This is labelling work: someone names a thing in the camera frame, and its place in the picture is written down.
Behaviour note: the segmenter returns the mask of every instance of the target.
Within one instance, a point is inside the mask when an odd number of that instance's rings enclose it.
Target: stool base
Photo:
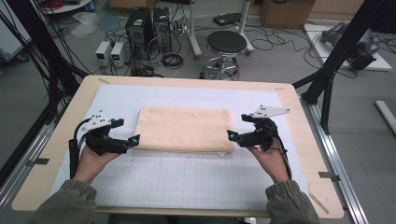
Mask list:
[[[235,57],[217,57],[210,59],[204,67],[205,74],[217,80],[236,80],[239,66]]]

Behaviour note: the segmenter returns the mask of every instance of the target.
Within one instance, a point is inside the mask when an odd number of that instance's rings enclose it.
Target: beige cloth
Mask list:
[[[232,126],[232,113],[227,109],[145,106],[134,133],[140,134],[136,148],[232,152],[227,134]]]

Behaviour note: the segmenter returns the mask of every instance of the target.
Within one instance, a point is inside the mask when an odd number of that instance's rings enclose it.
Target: computer tower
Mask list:
[[[135,7],[125,25],[128,42],[133,51],[133,57],[143,60],[150,59],[154,43],[154,29],[148,7]]]
[[[165,48],[167,51],[171,51],[172,40],[169,22],[169,7],[155,8],[152,20],[155,36],[158,36],[157,44],[159,48]]]

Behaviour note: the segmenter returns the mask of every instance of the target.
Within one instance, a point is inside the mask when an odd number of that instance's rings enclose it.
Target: black pole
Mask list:
[[[311,76],[293,83],[294,88],[297,89],[312,82],[308,90],[302,94],[303,100],[309,104],[316,104],[319,96],[325,91],[320,124],[326,134],[330,134],[328,124],[335,74],[350,52],[356,48],[375,18],[383,11],[386,3],[386,0],[365,0],[323,66]]]

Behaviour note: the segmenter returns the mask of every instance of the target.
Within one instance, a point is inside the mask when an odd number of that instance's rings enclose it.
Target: power supply box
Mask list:
[[[172,40],[169,22],[169,7],[157,7],[152,16],[157,44],[161,49],[172,50]]]
[[[111,50],[111,58],[113,59],[113,64],[116,67],[123,67],[126,61],[126,51],[124,43],[116,42],[113,50]]]
[[[154,29],[148,7],[134,7],[125,25],[133,57],[149,60],[154,43]]]
[[[98,59],[99,65],[103,67],[110,66],[111,63],[111,44],[108,41],[102,41],[99,48],[96,50],[96,58]]]

